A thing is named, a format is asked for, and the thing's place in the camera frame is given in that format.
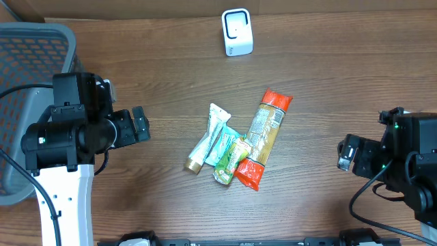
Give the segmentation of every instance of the wooden table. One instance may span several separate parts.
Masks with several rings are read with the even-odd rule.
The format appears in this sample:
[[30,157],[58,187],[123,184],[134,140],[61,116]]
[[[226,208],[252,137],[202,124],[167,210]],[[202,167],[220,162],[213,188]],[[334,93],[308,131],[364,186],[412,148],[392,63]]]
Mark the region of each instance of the wooden table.
[[[68,26],[85,67],[116,85],[115,108],[143,106],[152,134],[146,143],[110,151],[109,166],[95,178],[96,241],[139,230],[224,240],[335,236],[367,227],[348,213],[366,180],[336,168],[338,142],[346,133],[379,140],[378,110],[437,111],[437,11],[253,16],[253,54],[232,58],[225,56],[219,17]],[[230,112],[229,126],[245,133],[267,87],[294,100],[259,192],[238,180],[218,184],[207,165],[197,176],[183,172],[206,131],[209,104]],[[402,203],[368,191],[355,207],[420,233]],[[0,245],[40,245],[35,200],[0,208],[0,221]]]

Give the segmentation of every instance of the light blue wrapper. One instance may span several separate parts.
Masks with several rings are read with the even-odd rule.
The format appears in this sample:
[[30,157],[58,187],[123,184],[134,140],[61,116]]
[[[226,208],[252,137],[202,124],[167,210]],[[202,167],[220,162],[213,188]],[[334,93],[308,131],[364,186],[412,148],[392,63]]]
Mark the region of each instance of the light blue wrapper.
[[226,150],[231,147],[232,143],[239,137],[239,133],[225,124],[221,130],[220,138],[214,145],[210,155],[206,158],[205,163],[215,167]]

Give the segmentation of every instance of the gray basket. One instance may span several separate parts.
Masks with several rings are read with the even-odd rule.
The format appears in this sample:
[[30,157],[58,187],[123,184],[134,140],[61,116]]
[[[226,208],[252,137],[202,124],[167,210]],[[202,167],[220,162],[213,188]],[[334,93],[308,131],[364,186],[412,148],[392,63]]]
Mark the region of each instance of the gray basket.
[[[64,25],[0,23],[0,92],[24,84],[51,83],[60,72],[82,71],[76,39]],[[20,148],[27,127],[53,104],[52,89],[28,89],[0,100],[0,147],[25,167]],[[24,200],[34,187],[0,159],[0,205]]]

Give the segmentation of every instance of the white arm segment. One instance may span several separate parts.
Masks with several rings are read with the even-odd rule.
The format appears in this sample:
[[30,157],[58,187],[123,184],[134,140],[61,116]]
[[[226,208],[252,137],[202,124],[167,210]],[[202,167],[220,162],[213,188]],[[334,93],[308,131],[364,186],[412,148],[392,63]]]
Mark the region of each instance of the white arm segment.
[[[62,246],[92,246],[91,186],[94,165],[77,165],[76,172],[67,172],[67,167],[52,167],[40,170],[35,179],[51,197],[61,230]],[[41,193],[36,191],[40,205],[42,244],[56,246],[55,231],[50,210]]]
[[437,229],[424,223],[421,223],[421,229],[422,229],[422,235],[425,238],[428,238],[429,240],[432,240],[434,242],[437,241]]

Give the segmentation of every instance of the pile of packets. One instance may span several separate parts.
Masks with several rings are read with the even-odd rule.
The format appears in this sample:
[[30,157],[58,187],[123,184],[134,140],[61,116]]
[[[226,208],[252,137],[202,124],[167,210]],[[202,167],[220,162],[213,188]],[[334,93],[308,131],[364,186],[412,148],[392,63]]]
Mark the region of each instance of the pile of packets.
[[[267,158],[292,99],[267,89],[246,135],[228,127],[226,122],[231,114],[212,103],[208,129],[184,166],[198,174],[203,163],[207,163],[214,166],[217,182],[228,185],[236,176],[258,191]],[[212,148],[220,131],[221,136]]]

